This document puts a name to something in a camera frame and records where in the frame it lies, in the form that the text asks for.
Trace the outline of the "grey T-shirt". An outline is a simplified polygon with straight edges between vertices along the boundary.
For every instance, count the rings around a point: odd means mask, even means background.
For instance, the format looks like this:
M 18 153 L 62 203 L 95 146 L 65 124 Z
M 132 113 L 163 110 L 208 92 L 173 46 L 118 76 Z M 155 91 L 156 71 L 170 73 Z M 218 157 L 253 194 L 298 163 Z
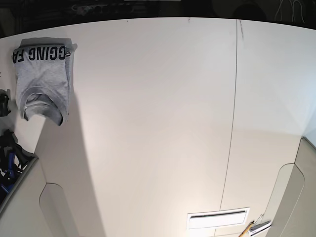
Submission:
M 73 92 L 74 53 L 70 38 L 23 39 L 12 52 L 15 101 L 20 117 L 46 117 L 61 126 L 68 117 Z

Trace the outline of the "black power strip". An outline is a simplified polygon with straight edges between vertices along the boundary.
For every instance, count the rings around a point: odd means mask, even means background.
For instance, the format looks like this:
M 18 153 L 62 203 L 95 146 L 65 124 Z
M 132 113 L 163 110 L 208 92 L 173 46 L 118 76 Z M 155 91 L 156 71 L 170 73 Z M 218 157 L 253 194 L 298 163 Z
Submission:
M 129 14 L 133 12 L 133 6 L 125 4 L 106 4 L 106 5 L 78 5 L 71 7 L 77 15 L 88 14 Z

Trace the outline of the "black and blue tool pile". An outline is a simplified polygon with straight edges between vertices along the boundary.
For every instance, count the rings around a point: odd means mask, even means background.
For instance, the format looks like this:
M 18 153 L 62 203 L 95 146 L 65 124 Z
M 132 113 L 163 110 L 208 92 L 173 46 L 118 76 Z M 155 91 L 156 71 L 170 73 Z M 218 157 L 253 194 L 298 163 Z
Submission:
M 24 169 L 36 155 L 24 150 L 13 131 L 7 129 L 0 136 L 0 202 L 12 190 Z

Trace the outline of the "black device at table edge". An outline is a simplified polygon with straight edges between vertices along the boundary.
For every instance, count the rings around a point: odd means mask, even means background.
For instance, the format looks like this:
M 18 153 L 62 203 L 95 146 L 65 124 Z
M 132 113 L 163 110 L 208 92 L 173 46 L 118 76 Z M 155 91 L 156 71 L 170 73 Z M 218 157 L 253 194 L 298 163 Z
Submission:
M 5 117 L 11 113 L 8 102 L 10 98 L 6 91 L 0 90 L 0 117 Z

